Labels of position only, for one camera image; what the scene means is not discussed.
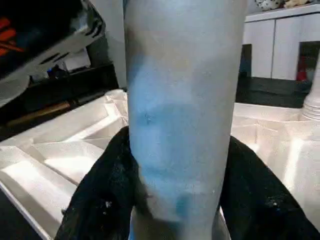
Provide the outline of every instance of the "dark floor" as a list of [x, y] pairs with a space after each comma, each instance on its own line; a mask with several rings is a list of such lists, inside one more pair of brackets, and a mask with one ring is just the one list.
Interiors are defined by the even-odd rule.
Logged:
[[2, 191], [0, 191], [0, 226], [0, 240], [41, 240]]

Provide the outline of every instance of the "cylindrical object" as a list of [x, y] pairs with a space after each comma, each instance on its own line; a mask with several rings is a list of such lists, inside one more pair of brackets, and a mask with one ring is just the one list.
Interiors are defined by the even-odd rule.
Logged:
[[133, 217], [135, 239], [212, 239], [246, 2], [126, 5], [130, 146], [154, 217]]
[[302, 115], [307, 119], [320, 120], [320, 54], [314, 72], [311, 92], [304, 100]]

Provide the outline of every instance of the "figurine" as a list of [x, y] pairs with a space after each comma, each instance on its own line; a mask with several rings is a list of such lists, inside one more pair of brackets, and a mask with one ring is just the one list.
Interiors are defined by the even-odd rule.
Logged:
[[255, 3], [261, 8], [263, 11], [269, 11], [273, 9], [278, 9], [282, 6], [284, 0], [254, 0]]
[[289, 0], [284, 4], [285, 8], [293, 8], [295, 6], [305, 5], [306, 3], [312, 3], [314, 0]]

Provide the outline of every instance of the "orange marking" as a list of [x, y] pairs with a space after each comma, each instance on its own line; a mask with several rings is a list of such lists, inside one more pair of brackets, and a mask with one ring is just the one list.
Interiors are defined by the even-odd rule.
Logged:
[[10, 28], [2, 33], [0, 33], [0, 41], [6, 41], [16, 35], [16, 30]]
[[6, 55], [8, 52], [9, 50], [0, 48], [0, 57]]
[[0, 29], [3, 29], [4, 27], [7, 27], [10, 25], [10, 21], [5, 18], [5, 17], [1, 17], [0, 18]]
[[20, 47], [16, 47], [16, 46], [12, 46], [10, 44], [6, 44], [6, 43], [2, 43], [0, 42], [0, 48], [5, 48], [5, 49], [10, 49], [10, 50], [15, 50], [17, 52], [24, 52], [25, 50], [23, 50]]

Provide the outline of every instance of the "white styrofoam packaging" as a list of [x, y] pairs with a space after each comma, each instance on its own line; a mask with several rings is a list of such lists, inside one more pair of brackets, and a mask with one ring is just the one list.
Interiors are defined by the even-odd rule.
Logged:
[[[231, 134], [270, 167], [320, 230], [320, 126], [300, 109], [236, 103]], [[52, 239], [77, 184], [128, 124], [116, 90], [0, 142], [0, 189], [43, 239]]]

